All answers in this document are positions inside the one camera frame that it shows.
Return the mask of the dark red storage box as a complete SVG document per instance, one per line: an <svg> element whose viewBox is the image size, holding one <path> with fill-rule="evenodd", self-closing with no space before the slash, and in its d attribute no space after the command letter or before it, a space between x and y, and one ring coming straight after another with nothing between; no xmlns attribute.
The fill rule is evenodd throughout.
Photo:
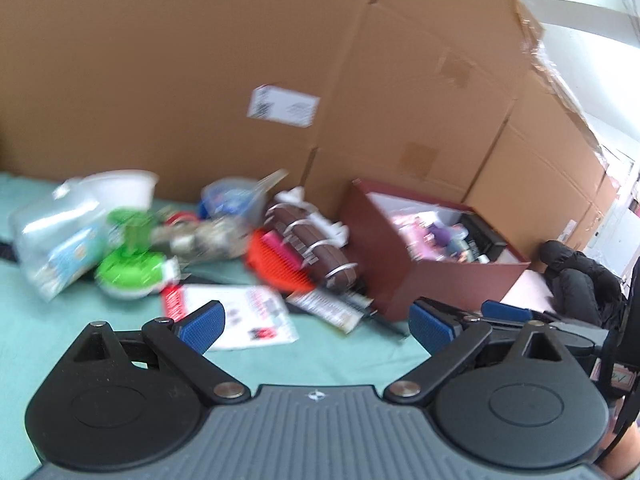
<svg viewBox="0 0 640 480"><path fill-rule="evenodd" d="M393 224L394 212L442 212L450 223L473 208L370 180L353 180L338 218L349 229L347 252L373 307L390 321L408 318L408 307L424 296L462 310L477 311L485 300L500 300L530 262L508 246L496 262L416 260Z"/></svg>

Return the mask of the large brown cardboard box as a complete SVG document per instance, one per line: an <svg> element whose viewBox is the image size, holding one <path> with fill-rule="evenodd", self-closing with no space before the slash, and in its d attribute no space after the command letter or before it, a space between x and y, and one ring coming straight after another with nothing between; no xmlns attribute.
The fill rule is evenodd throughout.
<svg viewBox="0 0 640 480"><path fill-rule="evenodd" d="M541 36L518 0L1 0L1 166L174 200L282 168L325 214L373 179L582 248L616 192ZM249 118L265 84L318 96L312 125Z"/></svg>

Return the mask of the clear glass bottle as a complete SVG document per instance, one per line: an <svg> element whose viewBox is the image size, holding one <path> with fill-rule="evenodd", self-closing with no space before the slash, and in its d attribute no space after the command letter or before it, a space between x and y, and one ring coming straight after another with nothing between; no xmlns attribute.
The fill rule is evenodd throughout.
<svg viewBox="0 0 640 480"><path fill-rule="evenodd" d="M231 217L156 226L151 232L151 248L190 263L232 260L243 257L253 231L243 221Z"/></svg>

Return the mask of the white shipping label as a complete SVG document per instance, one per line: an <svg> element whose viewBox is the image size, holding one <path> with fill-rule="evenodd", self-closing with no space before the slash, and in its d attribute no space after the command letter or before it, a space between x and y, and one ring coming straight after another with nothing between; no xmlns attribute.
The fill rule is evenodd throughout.
<svg viewBox="0 0 640 480"><path fill-rule="evenodd" d="M297 128L309 128L314 122L319 103L318 96L265 84L253 90L247 116Z"/></svg>

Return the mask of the red tape roll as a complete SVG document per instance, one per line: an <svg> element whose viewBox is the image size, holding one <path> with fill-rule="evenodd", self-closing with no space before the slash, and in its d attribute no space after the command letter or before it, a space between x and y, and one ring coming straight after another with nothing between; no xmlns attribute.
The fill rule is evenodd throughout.
<svg viewBox="0 0 640 480"><path fill-rule="evenodd" d="M165 226L178 226L179 224L185 223L198 223L200 218L196 214L191 211L175 211L168 216L164 220Z"/></svg>

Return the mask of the teal table cloth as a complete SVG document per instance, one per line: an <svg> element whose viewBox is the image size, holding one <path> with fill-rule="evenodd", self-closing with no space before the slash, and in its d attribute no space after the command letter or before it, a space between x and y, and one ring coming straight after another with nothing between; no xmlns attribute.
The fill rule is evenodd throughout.
<svg viewBox="0 0 640 480"><path fill-rule="evenodd" d="M91 321L137 330L162 315L160 297L119 302L77 282L45 302L20 268L1 265L1 475L23 479L39 464L24 429L26 406L55 363ZM261 384L372 385L383 389L426 360L412 338L372 322L344 336L312 316L292 317L297 341L283 346L211 351L208 358L251 389Z"/></svg>

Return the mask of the orange silicone brush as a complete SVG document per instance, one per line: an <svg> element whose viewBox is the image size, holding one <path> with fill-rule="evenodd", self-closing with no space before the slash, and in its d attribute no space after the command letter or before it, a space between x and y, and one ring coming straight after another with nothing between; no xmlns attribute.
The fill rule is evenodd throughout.
<svg viewBox="0 0 640 480"><path fill-rule="evenodd" d="M295 270L262 237L263 230L256 230L250 236L245 263L266 285L278 292L311 292L314 283L303 270Z"/></svg>

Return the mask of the black jacket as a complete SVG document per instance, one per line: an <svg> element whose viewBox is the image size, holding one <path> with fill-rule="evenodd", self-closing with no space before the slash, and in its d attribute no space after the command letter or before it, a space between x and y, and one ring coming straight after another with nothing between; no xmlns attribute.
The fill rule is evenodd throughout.
<svg viewBox="0 0 640 480"><path fill-rule="evenodd" d="M620 327L627 299L616 275L557 240L542 243L538 257L557 314L605 330Z"/></svg>

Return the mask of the green mosquito repellent plug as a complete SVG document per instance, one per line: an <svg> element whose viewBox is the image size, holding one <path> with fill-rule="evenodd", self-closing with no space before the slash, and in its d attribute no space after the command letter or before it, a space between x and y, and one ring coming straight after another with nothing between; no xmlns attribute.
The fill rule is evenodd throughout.
<svg viewBox="0 0 640 480"><path fill-rule="evenodd" d="M152 249L156 222L144 210L117 208L106 217L107 252L94 272L99 288L119 300L158 294L168 259Z"/></svg>

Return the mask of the purple toy figure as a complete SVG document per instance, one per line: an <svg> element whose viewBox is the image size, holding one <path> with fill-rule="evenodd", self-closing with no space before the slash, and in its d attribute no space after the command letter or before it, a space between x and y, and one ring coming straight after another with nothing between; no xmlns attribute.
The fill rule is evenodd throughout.
<svg viewBox="0 0 640 480"><path fill-rule="evenodd" d="M436 223L427 227L427 233L433 237L434 243L439 247L447 247L452 239L448 226L440 226Z"/></svg>

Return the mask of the clear plastic funnel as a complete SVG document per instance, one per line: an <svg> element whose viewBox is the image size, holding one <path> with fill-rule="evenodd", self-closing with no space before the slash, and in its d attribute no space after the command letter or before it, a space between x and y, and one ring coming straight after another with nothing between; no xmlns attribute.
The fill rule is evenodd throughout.
<svg viewBox="0 0 640 480"><path fill-rule="evenodd" d="M215 181L201 192L201 210L209 218L238 217L252 226L262 223L270 191L288 176L278 169L260 180L231 177Z"/></svg>

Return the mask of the brown striped pouch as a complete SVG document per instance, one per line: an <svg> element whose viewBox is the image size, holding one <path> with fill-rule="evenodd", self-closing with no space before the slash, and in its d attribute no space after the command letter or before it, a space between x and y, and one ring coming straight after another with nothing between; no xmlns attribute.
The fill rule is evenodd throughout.
<svg viewBox="0 0 640 480"><path fill-rule="evenodd" d="M264 228L262 240L294 271L307 273L316 284L338 294L356 284L358 264L317 226L310 212L272 203L266 209Z"/></svg>

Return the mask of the clear plastic container blue label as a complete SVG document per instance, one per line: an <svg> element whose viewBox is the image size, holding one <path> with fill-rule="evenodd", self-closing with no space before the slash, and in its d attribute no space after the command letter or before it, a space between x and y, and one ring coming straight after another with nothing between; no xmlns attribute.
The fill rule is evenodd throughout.
<svg viewBox="0 0 640 480"><path fill-rule="evenodd" d="M46 301L100 263L107 210L88 185L69 180L9 216L13 247L29 284Z"/></svg>

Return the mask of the red white printed packet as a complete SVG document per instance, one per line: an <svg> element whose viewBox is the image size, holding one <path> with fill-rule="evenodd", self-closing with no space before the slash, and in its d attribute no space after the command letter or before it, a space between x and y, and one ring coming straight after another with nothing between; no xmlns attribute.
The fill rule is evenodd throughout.
<svg viewBox="0 0 640 480"><path fill-rule="evenodd" d="M165 315L179 321L217 300L224 307L224 331L209 350L241 350L292 344L297 330L282 297L262 285L184 284L167 287L160 294Z"/></svg>

